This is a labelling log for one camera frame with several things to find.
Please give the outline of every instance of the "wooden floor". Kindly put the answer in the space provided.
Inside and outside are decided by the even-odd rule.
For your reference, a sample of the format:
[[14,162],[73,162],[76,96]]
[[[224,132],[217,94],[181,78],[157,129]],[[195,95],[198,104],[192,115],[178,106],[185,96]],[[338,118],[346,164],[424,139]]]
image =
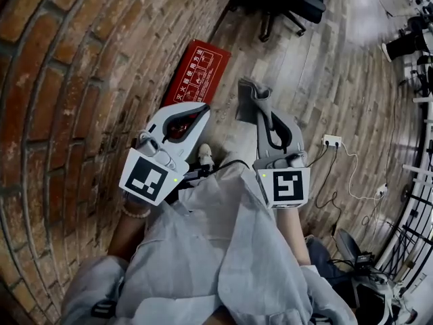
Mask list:
[[[381,2],[394,16],[411,10],[406,0]],[[394,131],[388,163],[389,192],[378,213],[380,220],[371,245],[378,252],[403,209],[400,194],[411,177],[401,166],[414,163],[421,127],[421,112],[411,101],[413,88],[398,88],[404,63],[410,64],[413,57],[390,64],[378,46],[394,38],[407,18],[387,18],[379,0],[325,3],[322,22],[306,23],[308,30],[303,37],[297,37],[294,24],[280,17],[265,44],[257,39],[260,14],[245,17],[238,10],[225,16],[212,43],[231,51],[232,58],[212,102],[207,140],[217,158],[236,151],[250,164],[255,160],[255,127],[235,120],[237,80],[242,76],[253,78],[273,88],[274,107],[297,118],[309,160],[317,157],[324,133],[342,136],[349,152],[359,155],[352,192],[373,196],[386,182]],[[312,166],[310,200],[300,212],[305,233],[322,238],[332,253],[336,248],[330,232],[339,210],[331,204],[318,209],[314,199],[334,155],[330,150]],[[371,216],[374,204],[349,196],[348,180],[354,167],[354,158],[340,148],[319,204],[337,191],[335,202],[343,209],[338,227],[348,230],[361,248],[367,249],[375,221],[362,224],[367,222],[365,216]]]

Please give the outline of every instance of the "chair wheel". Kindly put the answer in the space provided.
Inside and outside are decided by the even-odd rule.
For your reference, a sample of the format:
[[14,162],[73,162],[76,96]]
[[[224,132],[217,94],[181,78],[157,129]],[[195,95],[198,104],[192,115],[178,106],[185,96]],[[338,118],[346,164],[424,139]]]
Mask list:
[[407,199],[410,197],[410,195],[411,195],[411,186],[409,184],[406,184],[403,187],[403,190],[401,191],[400,201],[402,203],[405,203]]
[[269,36],[268,35],[261,35],[258,37],[258,39],[264,43],[264,42],[269,41]]

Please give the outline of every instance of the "wrist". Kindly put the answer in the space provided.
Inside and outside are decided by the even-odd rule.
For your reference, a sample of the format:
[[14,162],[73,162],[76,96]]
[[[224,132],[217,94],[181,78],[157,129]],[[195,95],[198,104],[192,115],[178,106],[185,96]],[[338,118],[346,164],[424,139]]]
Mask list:
[[144,219],[150,214],[150,205],[148,203],[136,203],[126,200],[123,204],[122,212],[129,217]]

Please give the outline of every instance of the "bracelet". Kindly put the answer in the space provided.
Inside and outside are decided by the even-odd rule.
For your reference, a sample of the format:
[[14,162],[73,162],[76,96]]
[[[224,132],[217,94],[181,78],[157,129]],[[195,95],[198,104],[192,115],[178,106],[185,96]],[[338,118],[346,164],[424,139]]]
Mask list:
[[148,209],[145,213],[143,214],[132,214],[131,212],[129,212],[124,206],[120,207],[120,211],[122,213],[124,213],[125,215],[127,215],[128,217],[131,218],[135,218],[135,219],[145,219],[149,216],[150,214],[150,209]]

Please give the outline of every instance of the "wall socket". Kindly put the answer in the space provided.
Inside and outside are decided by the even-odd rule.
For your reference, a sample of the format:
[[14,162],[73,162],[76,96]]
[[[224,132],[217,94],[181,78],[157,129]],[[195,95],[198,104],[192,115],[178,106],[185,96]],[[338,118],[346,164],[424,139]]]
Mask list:
[[386,185],[386,183],[384,183],[376,190],[375,197],[380,195],[384,196],[387,191],[388,191],[388,186]]
[[322,142],[323,145],[325,146],[328,145],[329,147],[336,147],[336,146],[341,147],[342,140],[340,136],[323,135]]

